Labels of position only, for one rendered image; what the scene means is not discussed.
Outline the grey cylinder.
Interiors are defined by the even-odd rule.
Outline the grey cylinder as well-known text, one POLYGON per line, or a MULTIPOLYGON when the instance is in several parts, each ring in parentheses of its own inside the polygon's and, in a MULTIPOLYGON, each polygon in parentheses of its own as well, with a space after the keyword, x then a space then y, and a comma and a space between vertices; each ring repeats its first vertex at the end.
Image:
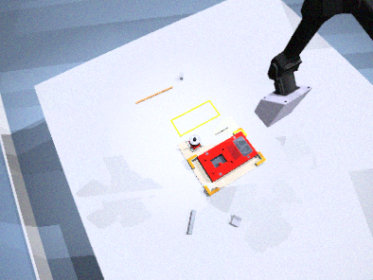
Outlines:
POLYGON ((189 234, 192 234, 192 232, 193 232, 193 226, 194 226, 194 222, 195 222, 196 212, 197 212, 196 210, 192 210, 191 220, 190 220, 189 229, 188 229, 189 234))

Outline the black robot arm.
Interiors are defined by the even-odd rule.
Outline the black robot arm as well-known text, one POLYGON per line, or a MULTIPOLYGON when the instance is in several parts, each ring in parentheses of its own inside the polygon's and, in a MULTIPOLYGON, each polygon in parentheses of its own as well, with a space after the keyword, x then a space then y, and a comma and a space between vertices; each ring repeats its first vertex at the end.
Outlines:
POLYGON ((274 81, 274 94, 287 96, 300 87, 294 72, 302 62, 300 54, 320 26, 336 14, 352 14, 373 41, 373 0, 305 0, 302 20, 284 50, 270 63, 267 76, 274 81))

